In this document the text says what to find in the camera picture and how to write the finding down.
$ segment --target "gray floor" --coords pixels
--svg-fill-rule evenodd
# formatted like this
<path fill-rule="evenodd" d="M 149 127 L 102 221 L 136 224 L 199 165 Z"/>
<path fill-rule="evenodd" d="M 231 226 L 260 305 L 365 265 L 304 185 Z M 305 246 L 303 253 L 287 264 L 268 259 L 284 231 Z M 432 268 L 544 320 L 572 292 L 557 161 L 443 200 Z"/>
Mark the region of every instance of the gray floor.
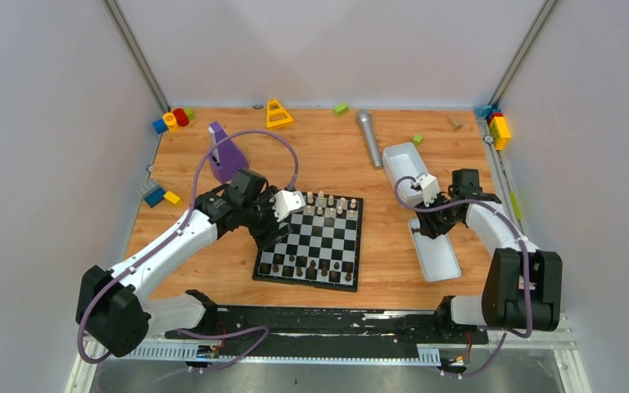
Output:
<path fill-rule="evenodd" d="M 480 367 L 486 350 L 472 351 Z M 179 370 L 170 377 L 162 376 Z M 145 360 L 105 362 L 99 385 L 91 392 L 564 392 L 553 352 L 503 350 L 482 375 L 455 381 L 434 369 L 397 366 L 334 366 L 308 364 L 236 364 L 215 373 L 187 373 L 181 363 Z"/>

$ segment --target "wooden surface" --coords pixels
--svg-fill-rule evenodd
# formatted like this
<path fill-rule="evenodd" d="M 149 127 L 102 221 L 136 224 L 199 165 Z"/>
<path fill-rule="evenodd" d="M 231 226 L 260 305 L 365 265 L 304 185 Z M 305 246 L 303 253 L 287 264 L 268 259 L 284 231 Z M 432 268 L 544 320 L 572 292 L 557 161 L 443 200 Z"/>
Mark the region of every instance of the wooden surface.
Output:
<path fill-rule="evenodd" d="M 194 170 L 209 147 L 207 125 L 218 120 L 230 134 L 262 129 L 265 110 L 196 109 L 187 128 L 165 133 L 152 177 L 165 190 L 183 198 L 183 206 L 164 201 L 150 209 L 143 203 L 127 250 L 132 255 L 163 233 L 187 208 Z M 177 296 L 187 289 L 206 293 L 218 304 L 311 305 L 389 309 L 435 309 L 445 295 L 481 293 L 490 257 L 478 238 L 463 225 L 450 233 L 462 277 L 437 283 L 423 280 L 408 222 L 415 215 L 403 209 L 391 192 L 384 170 L 374 170 L 365 150 L 355 111 L 336 117 L 330 109 L 290 110 L 295 124 L 275 132 L 284 136 L 300 158 L 297 188 L 364 198 L 360 273 L 356 293 L 258 282 L 251 279 L 256 246 L 245 228 L 228 233 L 196 253 L 168 277 L 154 297 Z M 458 116 L 464 126 L 453 131 L 447 116 Z M 380 152 L 385 147 L 423 136 L 418 147 L 428 170 L 444 191 L 451 172 L 476 168 L 486 192 L 494 192 L 481 137 L 470 111 L 372 111 Z M 275 140 L 258 135 L 237 138 L 250 168 L 271 184 L 284 187 L 292 176 L 290 153 Z M 209 168 L 201 172 L 199 193 L 218 182 Z"/>

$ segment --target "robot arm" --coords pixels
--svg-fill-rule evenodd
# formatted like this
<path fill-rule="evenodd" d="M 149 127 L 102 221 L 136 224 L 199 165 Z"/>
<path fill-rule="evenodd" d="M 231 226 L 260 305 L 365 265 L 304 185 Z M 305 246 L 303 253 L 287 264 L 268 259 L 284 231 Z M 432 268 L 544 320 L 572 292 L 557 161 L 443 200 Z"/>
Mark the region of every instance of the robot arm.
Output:
<path fill-rule="evenodd" d="M 446 322 L 462 325 L 524 328 L 527 324 L 524 287 L 528 286 L 533 328 L 555 330 L 560 314 L 563 270 L 559 255 L 540 250 L 519 231 L 518 239 L 515 238 L 513 231 L 498 217 L 498 214 L 505 215 L 500 199 L 483 192 L 477 170 L 452 172 L 452 184 L 447 194 L 435 193 L 439 190 L 437 180 L 430 176 L 432 179 L 428 181 L 427 176 L 430 175 L 419 176 L 413 185 L 423 191 L 423 203 L 417 207 L 439 209 L 429 213 L 417 212 L 420 233 L 436 238 L 447 234 L 456 224 L 464 223 L 493 256 L 483 293 L 479 296 L 446 296 L 438 307 L 439 315 Z M 480 201 L 481 205 L 459 201 Z M 526 261 L 518 241 L 527 248 Z M 525 263 L 529 264 L 529 282 L 524 282 L 522 276 Z"/>
<path fill-rule="evenodd" d="M 86 330 L 114 356 L 131 352 L 144 337 L 179 328 L 194 328 L 212 302 L 198 291 L 162 300 L 148 300 L 167 276 L 200 249 L 225 233 L 244 226 L 260 249 L 278 243 L 290 233 L 283 223 L 292 212 L 305 206 L 300 192 L 266 187 L 266 178 L 240 169 L 231 183 L 223 184 L 197 197 L 193 210 L 182 217 L 155 241 L 104 271 L 93 266 L 81 282 L 76 322 L 93 297 L 113 278 L 130 269 L 110 289 L 91 313 Z M 191 215 L 187 224 L 182 223 Z M 137 269 L 133 264 L 158 245 L 165 245 Z"/>

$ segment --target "white wall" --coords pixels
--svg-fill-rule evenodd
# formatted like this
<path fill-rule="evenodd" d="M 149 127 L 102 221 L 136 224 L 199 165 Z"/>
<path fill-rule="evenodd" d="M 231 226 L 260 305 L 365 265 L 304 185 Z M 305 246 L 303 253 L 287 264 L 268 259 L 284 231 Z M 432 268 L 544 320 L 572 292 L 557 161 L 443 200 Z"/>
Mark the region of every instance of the white wall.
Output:
<path fill-rule="evenodd" d="M 119 0 L 171 105 L 485 104 L 543 0 Z"/>
<path fill-rule="evenodd" d="M 159 115 L 99 1 L 0 0 L 0 392 L 60 392 L 82 273 L 122 256 Z"/>
<path fill-rule="evenodd" d="M 629 4 L 562 2 L 502 107 L 527 234 L 563 257 L 593 391 L 629 391 Z"/>

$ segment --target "chessboard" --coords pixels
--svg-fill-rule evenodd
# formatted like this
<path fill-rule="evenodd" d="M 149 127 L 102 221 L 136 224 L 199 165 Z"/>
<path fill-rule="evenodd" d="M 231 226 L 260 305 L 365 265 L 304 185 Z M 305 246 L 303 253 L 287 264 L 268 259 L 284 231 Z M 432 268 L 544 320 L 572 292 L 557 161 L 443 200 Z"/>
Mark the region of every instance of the chessboard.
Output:
<path fill-rule="evenodd" d="M 281 223 L 290 225 L 291 233 L 279 244 L 257 252 L 253 279 L 358 290 L 363 200 L 356 198 L 354 204 L 348 196 L 332 197 L 330 206 L 329 195 L 320 199 L 315 193 L 313 203 Z"/>

